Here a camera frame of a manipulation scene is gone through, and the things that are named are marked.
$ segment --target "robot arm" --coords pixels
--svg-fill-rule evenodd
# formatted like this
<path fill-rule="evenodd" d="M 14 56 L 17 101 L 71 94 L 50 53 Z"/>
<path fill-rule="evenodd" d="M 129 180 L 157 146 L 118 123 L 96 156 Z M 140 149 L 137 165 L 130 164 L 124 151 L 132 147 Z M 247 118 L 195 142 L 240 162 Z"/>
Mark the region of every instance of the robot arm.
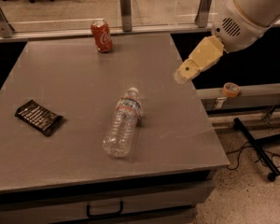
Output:
<path fill-rule="evenodd" d="M 205 37 L 175 72 L 185 83 L 216 64 L 224 52 L 251 46 L 280 19 L 280 0 L 229 0 Z"/>

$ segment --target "plastic water bottle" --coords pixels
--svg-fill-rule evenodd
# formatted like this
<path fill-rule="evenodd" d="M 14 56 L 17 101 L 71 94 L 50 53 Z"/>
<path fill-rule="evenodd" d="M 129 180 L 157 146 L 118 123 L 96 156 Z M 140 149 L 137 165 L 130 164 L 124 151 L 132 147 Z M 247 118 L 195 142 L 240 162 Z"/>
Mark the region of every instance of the plastic water bottle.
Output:
<path fill-rule="evenodd" d="M 131 150 L 135 127 L 140 124 L 141 118 L 139 91 L 130 88 L 123 93 L 115 107 L 103 142 L 105 152 L 118 158 L 127 156 Z"/>

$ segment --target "soda can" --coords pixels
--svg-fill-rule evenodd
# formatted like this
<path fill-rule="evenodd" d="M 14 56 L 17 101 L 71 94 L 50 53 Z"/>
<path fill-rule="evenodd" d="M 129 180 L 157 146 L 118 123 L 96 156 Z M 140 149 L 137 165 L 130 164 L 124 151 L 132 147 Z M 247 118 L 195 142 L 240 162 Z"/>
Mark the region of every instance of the soda can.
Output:
<path fill-rule="evenodd" d="M 100 52 L 108 52 L 112 49 L 112 39 L 109 25 L 105 20 L 94 21 L 91 24 L 91 32 L 95 40 L 96 48 Z"/>

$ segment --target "glass partition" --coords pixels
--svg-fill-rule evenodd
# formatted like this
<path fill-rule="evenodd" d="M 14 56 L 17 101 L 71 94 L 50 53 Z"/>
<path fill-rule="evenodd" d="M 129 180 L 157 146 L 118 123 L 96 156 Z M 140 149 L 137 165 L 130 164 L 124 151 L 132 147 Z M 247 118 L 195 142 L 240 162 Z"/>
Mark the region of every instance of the glass partition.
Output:
<path fill-rule="evenodd" d="M 227 0 L 213 0 L 209 21 Z M 200 0 L 131 0 L 133 27 L 195 24 Z M 0 7 L 16 32 L 89 29 L 104 18 L 121 28 L 120 0 L 0 0 Z"/>

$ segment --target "black wrapper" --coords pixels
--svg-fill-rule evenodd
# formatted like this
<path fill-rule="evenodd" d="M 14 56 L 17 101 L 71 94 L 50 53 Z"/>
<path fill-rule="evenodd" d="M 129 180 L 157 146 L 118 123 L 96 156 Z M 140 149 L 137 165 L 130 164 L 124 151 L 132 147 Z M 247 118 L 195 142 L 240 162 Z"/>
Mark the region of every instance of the black wrapper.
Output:
<path fill-rule="evenodd" d="M 63 116 L 56 115 L 34 100 L 19 107 L 15 117 L 30 124 L 45 136 L 50 136 L 63 119 Z"/>

